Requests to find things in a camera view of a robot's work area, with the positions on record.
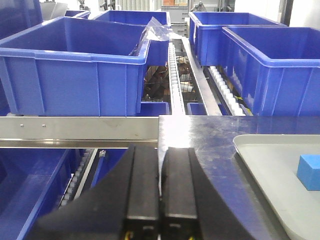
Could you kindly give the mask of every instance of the plastic bag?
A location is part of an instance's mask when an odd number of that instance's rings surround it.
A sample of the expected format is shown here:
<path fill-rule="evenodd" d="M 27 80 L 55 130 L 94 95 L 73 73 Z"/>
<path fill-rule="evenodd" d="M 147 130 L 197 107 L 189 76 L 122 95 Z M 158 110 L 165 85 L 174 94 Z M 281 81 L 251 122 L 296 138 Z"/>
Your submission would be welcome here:
<path fill-rule="evenodd" d="M 129 56 L 136 56 L 141 48 L 141 45 L 146 40 L 161 42 L 169 41 L 170 33 L 172 32 L 172 29 L 168 25 L 162 25 L 156 18 L 152 17 L 142 31 L 139 43 L 131 51 Z"/>

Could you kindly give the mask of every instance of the wall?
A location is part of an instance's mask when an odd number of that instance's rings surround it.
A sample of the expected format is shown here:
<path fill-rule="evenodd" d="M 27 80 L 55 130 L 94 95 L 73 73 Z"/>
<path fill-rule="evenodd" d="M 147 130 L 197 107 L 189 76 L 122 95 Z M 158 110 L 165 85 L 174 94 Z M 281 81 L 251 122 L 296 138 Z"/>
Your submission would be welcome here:
<path fill-rule="evenodd" d="M 279 22 L 279 5 L 280 0 L 235 0 L 234 11 L 251 13 Z"/>
<path fill-rule="evenodd" d="M 294 0 L 290 27 L 312 27 L 320 29 L 319 13 L 319 0 Z"/>

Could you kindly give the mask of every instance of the metal rod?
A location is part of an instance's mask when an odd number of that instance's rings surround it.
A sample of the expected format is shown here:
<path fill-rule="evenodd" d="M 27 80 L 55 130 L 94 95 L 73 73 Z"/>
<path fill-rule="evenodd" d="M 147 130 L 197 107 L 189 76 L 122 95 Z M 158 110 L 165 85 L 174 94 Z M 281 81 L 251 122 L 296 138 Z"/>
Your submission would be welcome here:
<path fill-rule="evenodd" d="M 210 89 L 204 72 L 198 61 L 195 60 L 196 57 L 191 52 L 189 40 L 186 37 L 182 37 L 182 43 L 194 75 L 194 84 L 199 95 L 199 100 L 203 103 L 207 115 L 221 116 L 221 111 L 215 96 Z"/>
<path fill-rule="evenodd" d="M 158 117 L 0 117 L 0 148 L 157 145 Z"/>

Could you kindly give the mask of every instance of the bin rim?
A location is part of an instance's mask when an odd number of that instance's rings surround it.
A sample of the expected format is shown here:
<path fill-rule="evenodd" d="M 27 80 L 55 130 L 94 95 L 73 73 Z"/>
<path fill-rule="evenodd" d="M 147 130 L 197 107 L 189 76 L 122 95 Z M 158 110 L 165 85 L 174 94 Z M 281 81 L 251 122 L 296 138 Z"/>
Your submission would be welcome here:
<path fill-rule="evenodd" d="M 149 46 L 151 42 L 149 39 L 143 40 L 137 56 L 1 47 L 2 44 L 5 44 L 11 40 L 19 38 L 33 31 L 36 31 L 42 28 L 43 26 L 52 24 L 54 22 L 64 21 L 65 19 L 72 19 L 71 21 L 91 21 L 91 20 L 82 19 L 82 18 L 61 16 L 61 17 L 54 18 L 52 20 L 42 22 L 38 25 L 25 29 L 14 35 L 1 39 L 0 40 L 0 57 L 33 58 L 36 60 L 53 60 L 53 61 L 56 60 L 56 61 L 74 61 L 74 62 L 118 63 L 118 64 L 129 64 L 129 65 L 144 65 L 147 62 Z"/>
<path fill-rule="evenodd" d="M 217 15 L 239 15 L 239 14 L 245 14 L 245 15 L 251 15 L 251 16 L 256 16 L 258 18 L 264 19 L 266 21 L 269 21 L 270 24 L 203 24 L 198 17 L 195 15 L 194 12 L 189 12 L 189 17 L 193 20 L 195 25 L 200 28 L 200 29 L 221 29 L 222 27 L 234 27 L 234 26 L 239 26 L 239 27 L 245 27 L 245 26 L 282 26 L 282 27 L 287 27 L 285 24 L 270 20 L 266 17 L 255 15 L 249 12 L 219 12 L 219 11 L 206 11 L 206 12 L 196 12 L 196 14 L 217 14 Z"/>
<path fill-rule="evenodd" d="M 100 18 L 101 16 L 109 13 L 109 12 L 124 12 L 124 13 L 163 13 L 165 14 L 165 18 L 166 18 L 166 24 L 163 25 L 163 26 L 168 26 L 168 27 L 171 27 L 171 19 L 170 19 L 170 13 L 168 11 L 141 11 L 141 10 L 107 10 L 107 11 L 104 11 L 102 12 L 101 14 L 99 14 L 98 16 L 95 16 L 92 20 L 97 20 L 99 21 L 98 18 Z M 135 26 L 146 26 L 146 24 L 130 24 L 130 23 L 124 23 L 124 24 L 128 24 L 128 25 L 135 25 Z"/>
<path fill-rule="evenodd" d="M 243 50 L 249 53 L 253 58 L 255 58 L 259 63 L 265 67 L 270 68 L 320 68 L 320 59 L 297 59 L 297 58 L 270 58 L 258 48 L 254 47 L 248 41 L 243 39 L 241 36 L 232 31 L 233 28 L 268 28 L 268 29 L 313 29 L 312 27 L 281 27 L 281 26 L 232 26 L 223 27 L 222 33 L 225 34 L 232 41 L 237 43 Z"/>

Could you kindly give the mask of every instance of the metal surface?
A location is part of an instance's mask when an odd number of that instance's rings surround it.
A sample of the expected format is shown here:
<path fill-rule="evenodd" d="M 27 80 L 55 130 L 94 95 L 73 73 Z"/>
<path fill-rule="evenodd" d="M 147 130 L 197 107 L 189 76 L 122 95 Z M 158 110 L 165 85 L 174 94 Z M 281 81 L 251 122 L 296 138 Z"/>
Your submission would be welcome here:
<path fill-rule="evenodd" d="M 94 163 L 94 160 L 95 160 L 95 157 L 96 157 L 96 154 L 98 152 L 98 149 L 94 149 L 93 152 L 91 153 L 91 156 L 90 156 L 90 160 L 89 162 L 87 163 L 87 166 L 85 168 L 85 171 L 83 173 L 83 176 L 81 178 L 81 181 L 79 183 L 79 187 L 77 188 L 76 190 L 76 193 L 74 195 L 74 199 L 77 199 L 80 197 L 81 193 L 82 193 L 82 190 L 84 189 L 84 186 L 85 186 L 85 183 L 86 183 L 86 180 L 87 180 L 87 177 L 89 175 L 89 172 L 90 172 L 90 169 L 91 169 L 91 166 L 92 164 Z"/>
<path fill-rule="evenodd" d="M 162 0 L 119 0 L 121 10 L 154 11 L 161 8 Z"/>
<path fill-rule="evenodd" d="M 168 147 L 195 148 L 219 194 L 249 232 L 261 240 L 289 240 L 236 152 L 242 134 L 320 134 L 320 117 L 160 116 L 158 155 Z"/>
<path fill-rule="evenodd" d="M 290 25 L 292 8 L 293 8 L 294 0 L 281 0 L 279 6 L 279 12 L 281 13 L 280 22 L 287 26 Z"/>
<path fill-rule="evenodd" d="M 182 43 L 189 59 L 189 63 L 194 75 L 194 87 L 198 93 L 199 101 L 202 101 L 205 111 L 209 116 L 221 116 L 221 112 L 214 94 L 212 93 L 207 79 L 200 67 L 196 57 L 191 52 L 189 40 L 186 37 L 182 37 Z"/>
<path fill-rule="evenodd" d="M 156 146 L 158 117 L 0 117 L 2 148 Z"/>
<path fill-rule="evenodd" d="M 168 72 L 170 85 L 170 100 L 172 115 L 185 115 L 185 106 L 182 96 L 177 60 L 175 54 L 175 46 L 172 42 L 168 46 Z"/>

